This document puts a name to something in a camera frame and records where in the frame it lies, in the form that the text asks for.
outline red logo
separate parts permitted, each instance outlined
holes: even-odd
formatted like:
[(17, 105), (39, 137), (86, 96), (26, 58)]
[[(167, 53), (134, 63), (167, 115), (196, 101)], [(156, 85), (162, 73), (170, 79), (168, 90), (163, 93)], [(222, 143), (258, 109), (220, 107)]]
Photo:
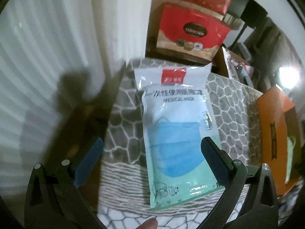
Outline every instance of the red logo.
[(182, 84), (186, 75), (186, 69), (164, 69), (162, 71), (161, 84)]

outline light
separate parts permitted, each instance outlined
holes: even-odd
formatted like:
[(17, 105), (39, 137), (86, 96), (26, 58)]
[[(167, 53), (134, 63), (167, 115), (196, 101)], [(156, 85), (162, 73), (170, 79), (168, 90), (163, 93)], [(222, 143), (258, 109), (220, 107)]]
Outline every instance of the light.
[(280, 67), (280, 80), (283, 86), (292, 89), (299, 81), (300, 75), (293, 67)]

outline orange box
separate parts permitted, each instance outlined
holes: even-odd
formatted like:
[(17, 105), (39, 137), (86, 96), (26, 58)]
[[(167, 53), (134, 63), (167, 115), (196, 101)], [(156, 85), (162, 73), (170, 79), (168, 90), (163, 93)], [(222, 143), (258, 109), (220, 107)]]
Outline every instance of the orange box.
[[(277, 87), (257, 99), (262, 137), (262, 162), (270, 166), (278, 195), (285, 195), (298, 181), (295, 164), (301, 163), (301, 140), (295, 105)], [(287, 136), (295, 138), (292, 170), (286, 184)]]

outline plastic packaging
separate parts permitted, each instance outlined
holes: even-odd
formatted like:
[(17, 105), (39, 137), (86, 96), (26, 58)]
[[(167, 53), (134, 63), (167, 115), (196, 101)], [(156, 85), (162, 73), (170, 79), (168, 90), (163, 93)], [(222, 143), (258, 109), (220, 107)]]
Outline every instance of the plastic packaging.
[(138, 90), (144, 91), (143, 134), (152, 209), (222, 188), (200, 148), (206, 136), (221, 146), (205, 89), (211, 66), (135, 69)]

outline finger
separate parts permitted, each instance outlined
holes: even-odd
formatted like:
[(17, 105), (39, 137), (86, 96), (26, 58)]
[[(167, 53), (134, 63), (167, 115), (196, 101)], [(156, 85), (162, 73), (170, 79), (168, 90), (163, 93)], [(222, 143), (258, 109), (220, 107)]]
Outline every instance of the finger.
[(158, 221), (155, 218), (150, 218), (136, 229), (157, 229)]

